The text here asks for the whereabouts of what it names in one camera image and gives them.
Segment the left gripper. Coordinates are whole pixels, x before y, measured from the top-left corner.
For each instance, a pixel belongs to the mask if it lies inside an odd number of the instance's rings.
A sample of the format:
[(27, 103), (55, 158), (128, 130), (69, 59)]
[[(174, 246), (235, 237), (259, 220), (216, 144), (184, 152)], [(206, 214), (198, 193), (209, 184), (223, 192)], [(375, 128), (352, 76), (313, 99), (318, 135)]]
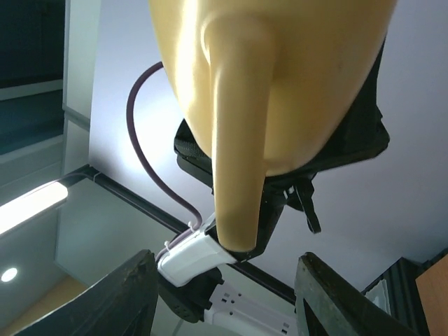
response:
[(375, 158), (387, 149), (390, 136), (377, 106), (381, 61), (382, 56), (378, 55), (349, 111), (316, 157), (292, 172), (265, 179), (256, 246), (249, 252), (232, 253), (237, 261), (263, 254), (284, 207), (303, 212), (311, 233), (320, 233), (321, 224), (312, 201), (314, 177), (325, 170)]

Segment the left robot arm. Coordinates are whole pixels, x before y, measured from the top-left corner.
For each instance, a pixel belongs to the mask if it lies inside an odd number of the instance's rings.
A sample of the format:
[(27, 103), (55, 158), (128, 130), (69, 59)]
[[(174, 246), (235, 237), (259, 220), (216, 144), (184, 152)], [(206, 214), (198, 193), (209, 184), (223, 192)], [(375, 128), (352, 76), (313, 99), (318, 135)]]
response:
[(377, 106), (376, 60), (349, 112), (318, 155), (291, 173), (269, 177), (263, 187), (255, 248), (244, 253), (225, 250), (218, 243), (213, 219), (176, 236), (157, 255), (160, 294), (183, 320), (225, 326), (240, 335), (296, 335), (291, 318), (242, 297), (222, 278), (219, 266), (260, 256), (285, 207), (301, 211), (312, 233), (321, 231), (314, 210), (312, 181), (319, 172), (377, 157), (390, 137)]

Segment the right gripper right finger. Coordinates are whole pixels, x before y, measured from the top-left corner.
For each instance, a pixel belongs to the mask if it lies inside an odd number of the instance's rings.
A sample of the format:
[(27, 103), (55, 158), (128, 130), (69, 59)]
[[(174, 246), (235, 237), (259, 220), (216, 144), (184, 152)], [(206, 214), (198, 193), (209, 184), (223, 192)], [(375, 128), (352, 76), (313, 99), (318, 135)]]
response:
[(422, 335), (418, 271), (401, 258), (359, 291), (317, 255), (304, 254), (295, 278), (299, 335)]

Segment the yellow ceramic mug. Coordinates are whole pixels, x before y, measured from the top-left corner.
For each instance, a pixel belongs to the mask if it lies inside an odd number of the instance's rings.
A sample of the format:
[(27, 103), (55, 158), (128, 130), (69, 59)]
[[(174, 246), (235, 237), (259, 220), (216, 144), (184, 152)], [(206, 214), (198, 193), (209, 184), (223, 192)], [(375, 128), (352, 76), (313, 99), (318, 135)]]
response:
[(211, 158), (217, 235), (256, 246), (265, 179), (311, 161), (361, 91), (394, 1), (151, 1), (164, 70)]

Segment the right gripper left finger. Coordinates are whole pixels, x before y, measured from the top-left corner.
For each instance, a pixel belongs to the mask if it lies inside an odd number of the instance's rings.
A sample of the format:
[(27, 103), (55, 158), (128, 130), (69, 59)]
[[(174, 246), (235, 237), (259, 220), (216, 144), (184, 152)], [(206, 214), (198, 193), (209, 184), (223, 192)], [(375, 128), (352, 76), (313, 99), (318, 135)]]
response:
[(157, 301), (155, 257), (144, 249), (19, 334), (150, 335)]

